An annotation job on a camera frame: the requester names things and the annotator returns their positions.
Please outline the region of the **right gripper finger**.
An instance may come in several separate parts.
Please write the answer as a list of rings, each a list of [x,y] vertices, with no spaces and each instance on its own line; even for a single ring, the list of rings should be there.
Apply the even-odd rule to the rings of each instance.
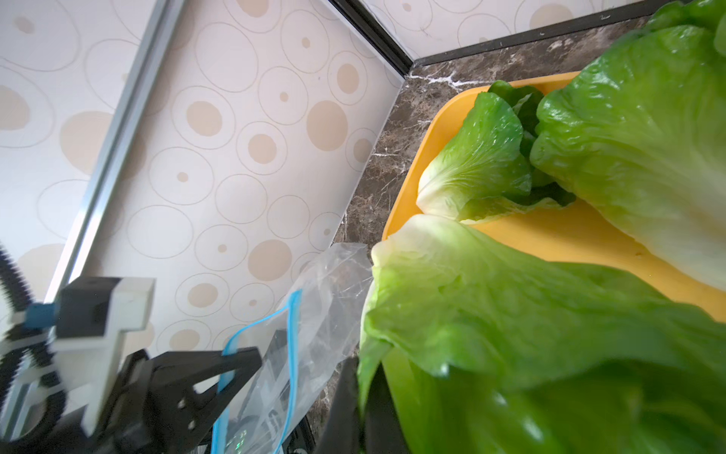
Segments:
[[[323,435],[315,454],[357,454],[360,452],[360,419],[358,410],[358,357],[342,363],[338,386],[329,410]]]

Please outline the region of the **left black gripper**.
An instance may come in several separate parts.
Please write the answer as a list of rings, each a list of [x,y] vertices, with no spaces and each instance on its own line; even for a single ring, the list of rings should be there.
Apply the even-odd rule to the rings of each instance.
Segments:
[[[129,355],[98,426],[87,435],[74,410],[38,441],[3,442],[3,453],[189,453],[212,440],[213,426],[258,372],[255,347],[219,351]]]

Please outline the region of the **clear zipper bag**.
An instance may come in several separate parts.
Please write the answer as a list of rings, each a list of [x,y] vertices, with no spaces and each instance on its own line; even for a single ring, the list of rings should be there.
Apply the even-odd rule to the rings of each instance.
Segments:
[[[212,452],[283,452],[357,346],[371,283],[367,246],[336,243],[302,266],[272,314],[230,338],[223,355],[255,347],[262,365],[213,426]]]

